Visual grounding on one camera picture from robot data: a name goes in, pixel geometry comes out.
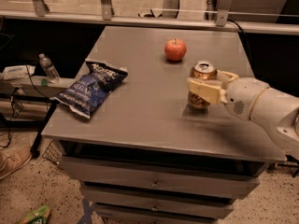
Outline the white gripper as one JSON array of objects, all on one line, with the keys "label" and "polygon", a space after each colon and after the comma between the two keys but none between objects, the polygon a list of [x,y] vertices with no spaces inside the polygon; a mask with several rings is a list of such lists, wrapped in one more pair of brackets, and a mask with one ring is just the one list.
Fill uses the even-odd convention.
[{"label": "white gripper", "polygon": [[253,77],[241,77],[227,71],[219,70],[217,80],[203,80],[195,77],[187,78],[188,90],[212,105],[228,103],[227,111],[241,119],[249,120],[252,108],[263,91],[270,86]]}]

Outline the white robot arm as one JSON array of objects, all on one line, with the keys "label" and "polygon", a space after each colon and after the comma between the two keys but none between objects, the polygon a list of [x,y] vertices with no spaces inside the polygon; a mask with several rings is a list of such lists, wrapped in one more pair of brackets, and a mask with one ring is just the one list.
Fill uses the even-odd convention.
[{"label": "white robot arm", "polygon": [[299,159],[299,98],[254,77],[219,71],[216,80],[187,79],[188,90],[233,116],[262,127],[287,156]]}]

